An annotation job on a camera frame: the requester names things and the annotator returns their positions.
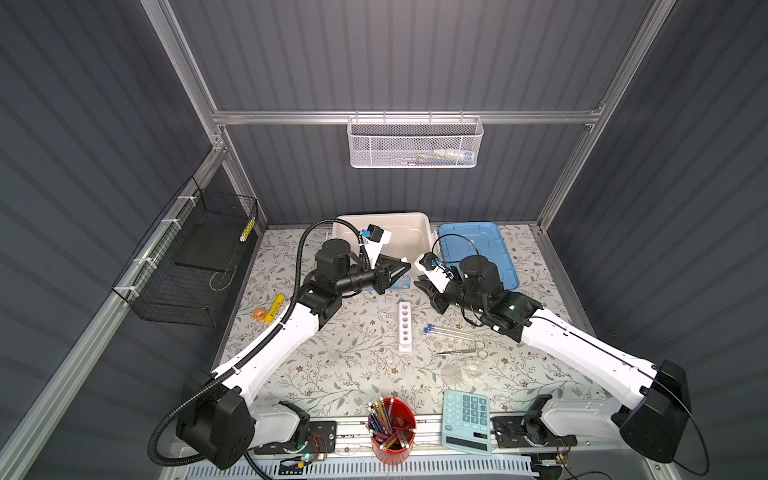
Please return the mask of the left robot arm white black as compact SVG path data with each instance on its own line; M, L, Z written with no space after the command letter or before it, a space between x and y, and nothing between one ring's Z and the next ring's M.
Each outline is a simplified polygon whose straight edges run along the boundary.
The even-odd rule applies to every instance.
M334 221L349 229L355 241L325 241L308 273L297 264L293 294L282 314L229 361L189 378L185 400L150 434L147 455L154 464L179 467L207 460L225 470L255 447L303 440L307 415L287 402L255 406L260 390L328 323L343 300L366 288L384 294L410 269L408 261L383 254L390 231L375 224L360 230L347 220Z

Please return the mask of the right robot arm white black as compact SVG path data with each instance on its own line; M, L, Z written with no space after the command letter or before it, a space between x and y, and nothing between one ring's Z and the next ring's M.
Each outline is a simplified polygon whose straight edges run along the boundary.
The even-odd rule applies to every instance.
M539 394L514 431L534 446L561 446L568 437L621 440L643 457L673 463L692 413L685 370L623 352L562 320L544 305L504 287L497 266L480 253L447 266L433 251L414 262L416 286L444 313L451 305L486 326L579 371L608 395L596 405L569 406Z

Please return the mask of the blue plastic bin lid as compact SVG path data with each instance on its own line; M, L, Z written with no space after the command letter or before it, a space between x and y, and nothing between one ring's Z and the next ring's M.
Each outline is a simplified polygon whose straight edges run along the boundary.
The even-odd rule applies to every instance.
M512 257L499 227L491 222L463 222L441 225L438 229L443 259L448 265L459 266L464 258L474 255L475 249L496 265L500 279L507 290L517 290L520 282Z

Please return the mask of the white plastic storage bin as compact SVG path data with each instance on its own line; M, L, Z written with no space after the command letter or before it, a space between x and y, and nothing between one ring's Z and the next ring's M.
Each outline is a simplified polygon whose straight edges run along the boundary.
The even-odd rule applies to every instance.
M372 224L389 232L389 240L374 251L399 260L407 260L411 268L407 273L415 280L419 273L416 260L429 251L437 236L429 218L422 212L343 215L340 219L352 224L358 231Z

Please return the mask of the metal scissors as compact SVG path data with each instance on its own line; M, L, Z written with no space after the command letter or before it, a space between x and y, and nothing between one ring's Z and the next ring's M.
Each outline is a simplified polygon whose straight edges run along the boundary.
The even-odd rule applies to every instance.
M476 341L472 347L456 348L452 350L445 350L435 353L435 356L450 357L459 355L474 355L479 359L486 359L489 354L486 350L486 343L483 341Z

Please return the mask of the mint green calculator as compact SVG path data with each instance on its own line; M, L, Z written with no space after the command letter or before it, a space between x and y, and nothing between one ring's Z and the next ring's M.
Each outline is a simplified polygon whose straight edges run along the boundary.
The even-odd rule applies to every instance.
M470 392L444 393L441 444L467 454L490 455L490 404L487 397Z

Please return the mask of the yellow marker in basket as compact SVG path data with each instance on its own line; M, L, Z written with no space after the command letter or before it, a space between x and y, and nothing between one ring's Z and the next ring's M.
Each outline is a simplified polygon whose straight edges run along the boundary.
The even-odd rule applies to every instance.
M255 219L255 218L251 218L251 219L248 221L248 223L246 224L246 226L245 226L245 227L244 227L244 229L242 230L242 232L241 232L241 235L240 235L240 237L239 237L239 241L240 241L241 243L244 243L244 242L246 242L246 241L247 241L247 239L248 239L248 237L249 237L250 233L252 232L252 230L253 230L253 228L254 228L255 224L256 224L256 219Z

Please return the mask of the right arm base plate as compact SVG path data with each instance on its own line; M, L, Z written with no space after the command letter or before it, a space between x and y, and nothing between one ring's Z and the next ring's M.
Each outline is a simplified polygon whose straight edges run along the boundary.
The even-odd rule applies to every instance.
M574 447L575 435L557 436L539 418L525 415L499 415L491 418L491 431L500 448Z

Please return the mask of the red pencil cup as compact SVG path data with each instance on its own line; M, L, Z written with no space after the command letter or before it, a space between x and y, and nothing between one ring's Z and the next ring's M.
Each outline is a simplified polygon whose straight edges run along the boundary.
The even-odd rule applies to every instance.
M387 466L404 463L415 444L417 422L402 400L379 397L369 404L366 428L374 455Z

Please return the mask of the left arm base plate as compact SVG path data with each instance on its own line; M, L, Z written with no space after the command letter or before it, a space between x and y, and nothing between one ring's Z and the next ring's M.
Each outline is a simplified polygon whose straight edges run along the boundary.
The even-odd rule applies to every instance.
M305 435L298 443L270 443L254 447L256 455L330 454L336 449L338 423L335 421L310 421Z

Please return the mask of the white test tube rack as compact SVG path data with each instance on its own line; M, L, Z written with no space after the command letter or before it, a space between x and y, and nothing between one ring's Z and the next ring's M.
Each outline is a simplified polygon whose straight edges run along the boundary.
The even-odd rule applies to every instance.
M410 301L400 301L397 307L398 315L398 348L401 353L413 351L413 322L412 304Z

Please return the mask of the clear test tube blue cap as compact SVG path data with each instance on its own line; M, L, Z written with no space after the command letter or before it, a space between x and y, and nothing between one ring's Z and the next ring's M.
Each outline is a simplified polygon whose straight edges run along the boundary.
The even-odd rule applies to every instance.
M461 326L445 327L445 326L439 326L439 325L434 325L434 324L427 324L427 326L424 328L424 331L425 332L427 332L427 331L435 331L435 332L443 331L443 332L455 332L455 333L466 334L469 331L471 331L471 329L468 330L468 329L462 328Z

